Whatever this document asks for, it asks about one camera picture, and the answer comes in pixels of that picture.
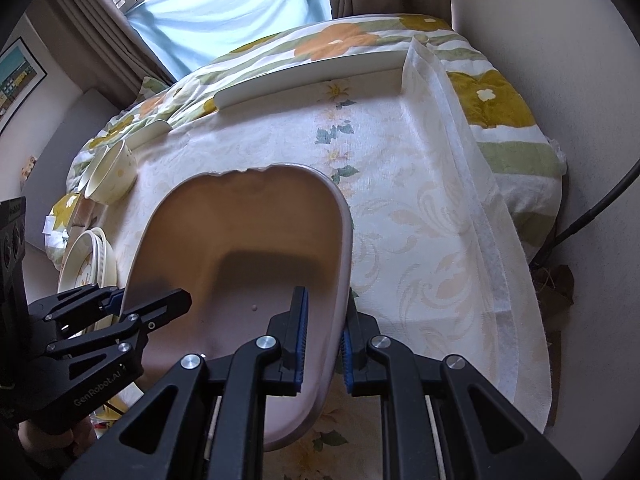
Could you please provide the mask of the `person's left hand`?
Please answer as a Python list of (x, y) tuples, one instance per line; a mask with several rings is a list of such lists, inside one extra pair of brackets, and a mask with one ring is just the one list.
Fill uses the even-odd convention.
[(62, 434), (47, 434), (32, 422), (21, 422), (17, 435), (27, 453), (44, 458), (78, 457), (98, 440), (88, 417)]

